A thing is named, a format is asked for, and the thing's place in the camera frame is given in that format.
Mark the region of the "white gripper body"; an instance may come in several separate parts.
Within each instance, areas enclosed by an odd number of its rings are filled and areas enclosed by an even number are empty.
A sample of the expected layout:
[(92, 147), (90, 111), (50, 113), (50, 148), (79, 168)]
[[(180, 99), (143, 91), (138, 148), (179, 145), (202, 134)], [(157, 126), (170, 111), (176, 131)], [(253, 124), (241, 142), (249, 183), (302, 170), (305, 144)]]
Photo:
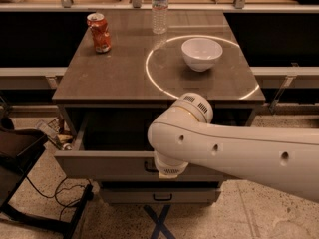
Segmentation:
[(154, 152), (154, 161), (160, 176), (179, 176), (188, 167), (185, 161), (176, 160)]

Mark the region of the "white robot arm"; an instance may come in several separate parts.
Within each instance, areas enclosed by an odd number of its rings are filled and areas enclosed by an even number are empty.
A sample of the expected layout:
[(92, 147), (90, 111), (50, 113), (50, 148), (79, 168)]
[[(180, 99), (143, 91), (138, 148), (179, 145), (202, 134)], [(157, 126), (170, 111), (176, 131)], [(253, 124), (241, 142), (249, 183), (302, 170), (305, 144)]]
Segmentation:
[(163, 176), (191, 163), (311, 201), (319, 200), (319, 130), (216, 125), (210, 103), (195, 93), (177, 99), (149, 127)]

